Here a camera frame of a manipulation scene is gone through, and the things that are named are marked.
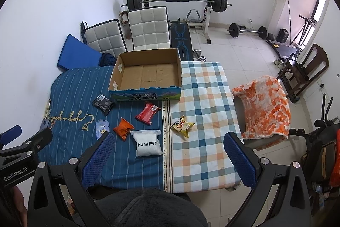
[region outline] black package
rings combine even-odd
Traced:
[[[94,107],[99,108],[103,111],[104,116],[108,115],[111,108],[116,104],[115,101],[109,100],[105,95],[101,94],[100,96],[96,97],[94,101],[92,101],[92,105]]]

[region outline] speaker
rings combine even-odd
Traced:
[[[280,29],[278,36],[276,38],[277,42],[285,43],[288,38],[289,32],[287,29]]]

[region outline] dumbbell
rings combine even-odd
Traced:
[[[198,58],[202,55],[202,51],[200,49],[194,49],[193,50],[193,57]]]
[[[205,56],[202,56],[202,51],[200,49],[193,50],[193,57],[196,58],[196,61],[199,61],[199,62],[207,61]]]
[[[245,30],[245,29],[240,29],[240,28],[245,28],[245,26],[240,26],[236,23],[232,23],[229,26],[229,29],[227,29],[227,31],[229,31],[230,36],[232,36],[233,38],[236,38],[240,35],[240,32],[254,32],[254,33],[258,33],[258,35],[260,36],[261,39],[265,40],[268,36],[268,31],[265,27],[260,27],[258,29],[258,31],[253,31],[253,30]]]

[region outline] yellow snack bag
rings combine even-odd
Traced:
[[[177,122],[175,122],[170,128],[176,130],[184,137],[189,138],[188,130],[193,127],[194,122],[186,122],[184,116],[182,116]]]

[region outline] cardboard box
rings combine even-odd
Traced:
[[[150,49],[121,53],[108,91],[117,101],[178,100],[181,86],[178,50]]]

